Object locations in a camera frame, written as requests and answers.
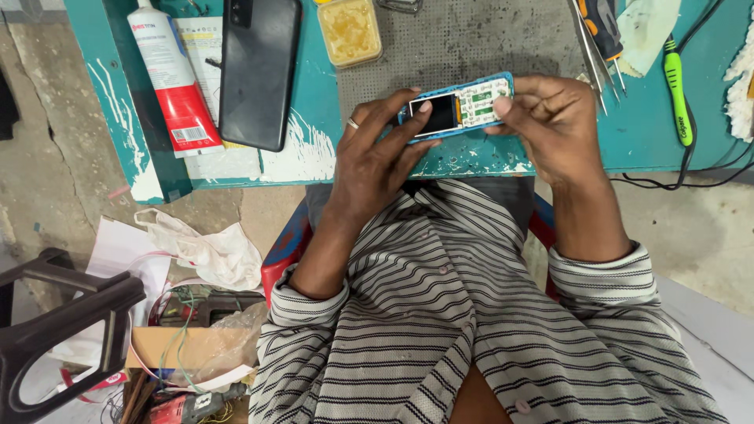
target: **glue tube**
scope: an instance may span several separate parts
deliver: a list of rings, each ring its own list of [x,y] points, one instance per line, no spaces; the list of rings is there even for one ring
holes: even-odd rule
[[[157,92],[177,158],[225,150],[170,15],[139,0],[128,23]]]

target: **smartphone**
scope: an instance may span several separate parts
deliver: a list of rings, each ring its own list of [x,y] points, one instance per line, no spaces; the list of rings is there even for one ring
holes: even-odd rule
[[[299,0],[225,0],[220,137],[279,152],[299,45]]]

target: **hand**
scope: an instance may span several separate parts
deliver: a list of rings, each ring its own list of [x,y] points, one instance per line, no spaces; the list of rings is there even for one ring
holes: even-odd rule
[[[550,185],[582,186],[604,179],[589,85],[533,75],[516,77],[513,87],[515,100],[499,97],[494,105],[504,124],[485,132],[519,135],[537,175]]]
[[[419,89],[404,88],[385,100],[356,106],[351,118],[359,125],[346,126],[338,142],[333,192],[325,213],[360,232],[366,223],[387,206],[406,181],[409,172],[431,147],[442,140],[407,143],[427,124],[432,103],[423,103],[413,118],[393,130],[379,143],[385,125],[418,95]]]

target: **concrete floor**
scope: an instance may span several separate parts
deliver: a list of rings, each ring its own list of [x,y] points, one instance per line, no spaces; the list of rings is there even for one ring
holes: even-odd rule
[[[55,246],[83,268],[100,216],[133,224],[144,207],[129,193],[107,198],[125,180],[70,25],[0,24],[0,67],[21,113],[15,139],[0,142],[0,235],[20,262]],[[616,190],[629,235],[647,246],[657,273],[754,316],[751,186]],[[538,192],[550,195],[541,182]],[[303,194],[301,186],[201,191],[158,208],[204,234],[240,220],[264,256]],[[544,249],[532,239],[526,256],[543,281]],[[29,289],[43,309],[55,303],[43,287]]]

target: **teal table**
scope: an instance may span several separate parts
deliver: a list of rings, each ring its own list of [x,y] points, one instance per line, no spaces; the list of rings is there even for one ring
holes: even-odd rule
[[[222,14],[222,0],[198,2],[207,16]],[[334,145],[342,132],[336,72],[330,65],[316,6],[302,0],[304,20],[291,101],[289,137],[282,153],[229,149],[184,162],[173,157],[167,129],[126,16],[136,0],[66,0],[94,89],[103,107],[116,152],[134,200],[174,201],[196,189],[309,184],[330,181]],[[161,0],[174,17],[196,17],[186,0]],[[728,134],[722,76],[741,49],[752,2],[727,0],[683,54],[684,84],[698,124],[691,169],[733,158],[745,143]],[[681,39],[706,7],[685,0],[673,31]],[[605,95],[608,117],[599,117],[602,160],[610,172],[678,170],[682,147],[676,139],[661,58],[645,78],[626,77],[629,97],[620,108]],[[534,168],[515,137],[487,137],[478,131],[449,137],[417,165],[413,178],[521,176]]]

